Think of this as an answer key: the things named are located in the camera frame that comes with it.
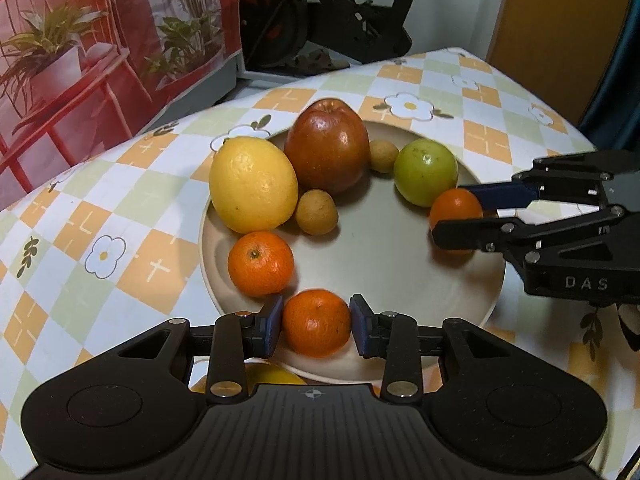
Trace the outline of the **floral checkered tablecloth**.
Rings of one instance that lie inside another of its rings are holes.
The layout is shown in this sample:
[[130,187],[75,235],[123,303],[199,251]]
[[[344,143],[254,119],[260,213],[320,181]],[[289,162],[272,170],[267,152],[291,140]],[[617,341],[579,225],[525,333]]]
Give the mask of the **floral checkered tablecloth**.
[[[302,79],[171,120],[66,170],[1,214],[1,474],[35,459],[21,428],[28,396],[50,378],[171,318],[222,314],[205,284],[201,227],[209,168],[238,136],[282,144],[306,108],[348,104],[371,138],[427,138],[456,156],[461,182],[509,180],[536,159],[590,150],[552,107],[458,48]],[[608,428],[593,457],[617,477],[639,447],[639,356],[622,325],[634,307],[595,309],[529,296],[504,262],[483,325],[590,385]]]

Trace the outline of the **yellow lemon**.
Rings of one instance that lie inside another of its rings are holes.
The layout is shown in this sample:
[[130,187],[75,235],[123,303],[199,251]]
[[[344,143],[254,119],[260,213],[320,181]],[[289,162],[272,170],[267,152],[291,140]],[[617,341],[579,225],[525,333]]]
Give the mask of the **yellow lemon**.
[[247,388],[258,385],[305,385],[306,382],[285,368],[270,363],[247,363],[245,365]]
[[230,230],[246,234],[277,228],[294,214],[298,201],[295,170],[271,142],[238,136],[224,142],[209,169],[209,194]]

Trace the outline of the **small brown longan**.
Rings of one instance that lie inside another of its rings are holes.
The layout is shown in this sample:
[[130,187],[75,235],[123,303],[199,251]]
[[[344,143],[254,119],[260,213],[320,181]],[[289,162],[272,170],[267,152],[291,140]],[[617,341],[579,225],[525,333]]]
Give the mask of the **small brown longan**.
[[371,169],[378,174],[390,174],[399,154],[397,146],[387,140],[373,140],[369,148]]
[[336,228],[338,211],[329,193],[310,190],[300,196],[295,220],[299,229],[308,235],[326,235]]

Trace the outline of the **small orange mandarin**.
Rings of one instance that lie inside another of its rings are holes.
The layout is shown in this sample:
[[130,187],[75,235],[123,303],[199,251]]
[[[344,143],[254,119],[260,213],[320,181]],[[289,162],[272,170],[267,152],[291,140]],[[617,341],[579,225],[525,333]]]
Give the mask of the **small orange mandarin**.
[[241,236],[228,255],[228,272],[234,286],[249,297],[282,292],[294,274],[294,255],[288,243],[268,231]]

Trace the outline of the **green apple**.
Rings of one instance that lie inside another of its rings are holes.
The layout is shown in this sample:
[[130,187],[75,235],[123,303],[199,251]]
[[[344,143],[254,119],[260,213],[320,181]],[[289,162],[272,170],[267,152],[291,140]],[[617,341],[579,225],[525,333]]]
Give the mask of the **green apple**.
[[458,162],[448,148],[430,139],[407,144],[394,162],[394,182],[410,204],[430,208],[436,198],[458,182]]

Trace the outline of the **orange wooden door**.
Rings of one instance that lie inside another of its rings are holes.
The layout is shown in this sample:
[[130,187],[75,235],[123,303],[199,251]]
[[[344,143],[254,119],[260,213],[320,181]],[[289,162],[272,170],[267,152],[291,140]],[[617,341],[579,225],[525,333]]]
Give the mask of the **orange wooden door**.
[[611,61],[630,0],[502,0],[488,62],[573,125]]

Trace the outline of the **red apple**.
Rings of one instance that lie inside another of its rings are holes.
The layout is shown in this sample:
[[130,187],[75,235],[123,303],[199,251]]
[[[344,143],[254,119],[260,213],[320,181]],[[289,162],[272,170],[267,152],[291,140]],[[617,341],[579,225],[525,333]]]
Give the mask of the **red apple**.
[[354,186],[368,170],[370,141],[362,119],[342,100],[321,99],[300,114],[285,139],[303,188],[331,195]]

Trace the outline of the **red plant backdrop cloth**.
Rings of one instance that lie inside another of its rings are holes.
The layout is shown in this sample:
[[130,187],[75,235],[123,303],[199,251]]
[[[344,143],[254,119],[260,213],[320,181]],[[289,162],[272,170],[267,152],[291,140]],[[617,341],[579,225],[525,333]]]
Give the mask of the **red plant backdrop cloth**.
[[236,81],[239,0],[1,0],[1,203]]

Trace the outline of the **black exercise bike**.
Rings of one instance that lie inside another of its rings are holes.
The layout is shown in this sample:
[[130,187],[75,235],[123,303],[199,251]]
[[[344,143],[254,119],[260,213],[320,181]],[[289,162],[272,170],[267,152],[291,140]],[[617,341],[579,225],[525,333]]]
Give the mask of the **black exercise bike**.
[[240,0],[244,66],[266,72],[294,60],[311,42],[360,64],[399,58],[412,40],[405,20],[413,0]]

